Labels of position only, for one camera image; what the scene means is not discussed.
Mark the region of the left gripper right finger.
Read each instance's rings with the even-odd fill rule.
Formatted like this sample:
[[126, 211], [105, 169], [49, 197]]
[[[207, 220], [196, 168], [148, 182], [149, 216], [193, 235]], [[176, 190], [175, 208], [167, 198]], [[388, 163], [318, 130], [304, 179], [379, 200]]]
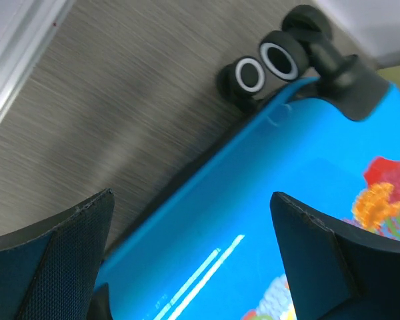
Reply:
[[400, 241], [283, 192], [270, 209], [298, 319], [400, 319]]

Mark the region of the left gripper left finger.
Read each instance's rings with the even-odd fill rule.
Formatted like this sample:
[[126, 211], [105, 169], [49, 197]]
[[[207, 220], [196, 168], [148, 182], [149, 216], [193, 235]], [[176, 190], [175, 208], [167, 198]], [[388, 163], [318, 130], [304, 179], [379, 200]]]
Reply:
[[111, 319], [109, 286], [95, 288], [114, 210], [105, 189], [0, 236], [0, 319]]

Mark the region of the blue fish-print suitcase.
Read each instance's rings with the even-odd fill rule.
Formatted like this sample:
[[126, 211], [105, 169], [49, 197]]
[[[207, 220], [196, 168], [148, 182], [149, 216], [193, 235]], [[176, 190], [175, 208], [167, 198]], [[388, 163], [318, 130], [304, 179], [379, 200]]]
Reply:
[[220, 70], [220, 96], [247, 116], [106, 258], [111, 319], [298, 319], [274, 192], [400, 241], [400, 90], [332, 37], [299, 5], [258, 57]]

